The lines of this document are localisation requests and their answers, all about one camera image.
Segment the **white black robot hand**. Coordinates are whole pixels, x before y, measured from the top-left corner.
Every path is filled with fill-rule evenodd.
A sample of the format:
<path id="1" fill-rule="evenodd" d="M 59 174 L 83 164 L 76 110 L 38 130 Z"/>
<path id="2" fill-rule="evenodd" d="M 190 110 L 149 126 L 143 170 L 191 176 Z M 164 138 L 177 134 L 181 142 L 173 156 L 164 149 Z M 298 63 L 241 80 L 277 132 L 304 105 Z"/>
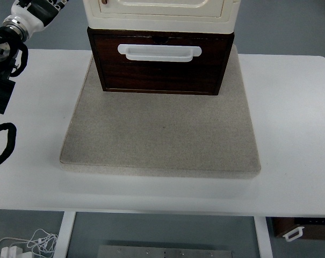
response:
<path id="1" fill-rule="evenodd" d="M 66 6 L 68 1 L 14 1 L 11 14 L 3 27 L 14 31 L 22 41 L 43 31 Z"/>

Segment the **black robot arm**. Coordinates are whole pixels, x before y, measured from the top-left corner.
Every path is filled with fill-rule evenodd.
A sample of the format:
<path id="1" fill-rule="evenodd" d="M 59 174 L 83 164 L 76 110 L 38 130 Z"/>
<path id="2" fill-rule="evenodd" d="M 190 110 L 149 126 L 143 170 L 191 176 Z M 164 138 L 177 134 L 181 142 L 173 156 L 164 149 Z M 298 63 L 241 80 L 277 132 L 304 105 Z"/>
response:
<path id="1" fill-rule="evenodd" d="M 13 26 L 0 27 L 0 114 L 4 114 L 10 101 L 15 82 L 27 66 L 28 48 Z"/>

